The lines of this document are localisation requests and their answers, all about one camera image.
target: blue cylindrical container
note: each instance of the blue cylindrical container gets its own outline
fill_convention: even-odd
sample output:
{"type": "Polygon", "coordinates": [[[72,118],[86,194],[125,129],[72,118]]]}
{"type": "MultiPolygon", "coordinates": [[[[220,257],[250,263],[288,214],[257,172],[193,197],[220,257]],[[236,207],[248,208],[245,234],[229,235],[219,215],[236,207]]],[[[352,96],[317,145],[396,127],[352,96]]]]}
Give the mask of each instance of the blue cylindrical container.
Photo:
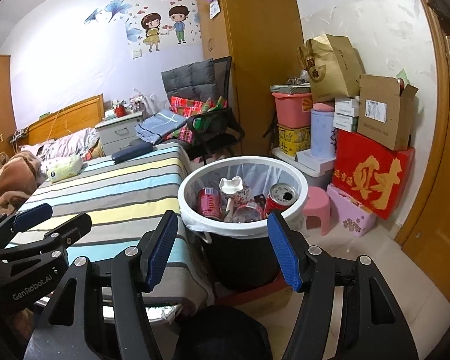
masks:
{"type": "Polygon", "coordinates": [[[336,135],[334,113],[311,110],[311,154],[320,158],[335,158],[336,135]]]}

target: striped bedspread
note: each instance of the striped bedspread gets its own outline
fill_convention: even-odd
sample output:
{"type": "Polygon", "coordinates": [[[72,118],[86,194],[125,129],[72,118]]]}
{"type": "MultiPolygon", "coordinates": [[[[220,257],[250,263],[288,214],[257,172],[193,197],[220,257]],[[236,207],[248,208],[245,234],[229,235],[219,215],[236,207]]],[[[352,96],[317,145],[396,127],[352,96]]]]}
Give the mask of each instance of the striped bedspread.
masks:
{"type": "MultiPolygon", "coordinates": [[[[54,184],[46,181],[37,189],[20,211],[48,203],[53,216],[18,234],[12,243],[43,239],[49,230],[86,212],[93,223],[91,232],[67,249],[69,262],[79,256],[91,261],[115,257],[154,230],[166,210],[180,214],[177,193],[189,172],[188,157],[176,143],[158,145],[149,154],[116,165],[110,157],[92,160],[77,176],[54,184]]],[[[144,295],[147,303],[180,303],[191,312],[213,302],[212,290],[188,244],[180,216],[162,282],[144,295]]]]}

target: red paper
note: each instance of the red paper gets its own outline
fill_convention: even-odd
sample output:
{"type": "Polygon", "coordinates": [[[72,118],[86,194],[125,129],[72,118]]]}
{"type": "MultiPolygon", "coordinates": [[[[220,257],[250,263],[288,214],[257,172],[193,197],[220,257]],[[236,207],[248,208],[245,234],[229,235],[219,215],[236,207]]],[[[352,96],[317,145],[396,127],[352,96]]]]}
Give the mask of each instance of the red paper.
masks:
{"type": "Polygon", "coordinates": [[[392,151],[356,132],[338,131],[332,184],[387,219],[397,206],[415,149],[392,151]]]}

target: wooden headboard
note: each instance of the wooden headboard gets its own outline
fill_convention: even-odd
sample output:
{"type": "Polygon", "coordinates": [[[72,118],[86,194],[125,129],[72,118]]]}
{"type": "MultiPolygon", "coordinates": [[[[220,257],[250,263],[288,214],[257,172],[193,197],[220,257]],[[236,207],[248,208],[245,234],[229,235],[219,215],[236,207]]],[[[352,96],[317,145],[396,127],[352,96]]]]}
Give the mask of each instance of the wooden headboard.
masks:
{"type": "Polygon", "coordinates": [[[31,124],[19,144],[35,145],[47,139],[65,137],[87,127],[95,127],[105,117],[102,94],[69,105],[31,124]]]}

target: yellow dress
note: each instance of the yellow dress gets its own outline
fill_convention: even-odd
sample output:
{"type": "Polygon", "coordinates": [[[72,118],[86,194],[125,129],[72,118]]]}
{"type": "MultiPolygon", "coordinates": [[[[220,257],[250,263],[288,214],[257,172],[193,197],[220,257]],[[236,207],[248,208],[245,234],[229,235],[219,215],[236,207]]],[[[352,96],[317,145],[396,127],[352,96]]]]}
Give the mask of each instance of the yellow dress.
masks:
{"type": "Polygon", "coordinates": [[[143,43],[145,44],[159,44],[160,43],[160,37],[158,36],[159,30],[158,28],[150,28],[150,30],[147,31],[147,37],[144,39],[143,43]]]}

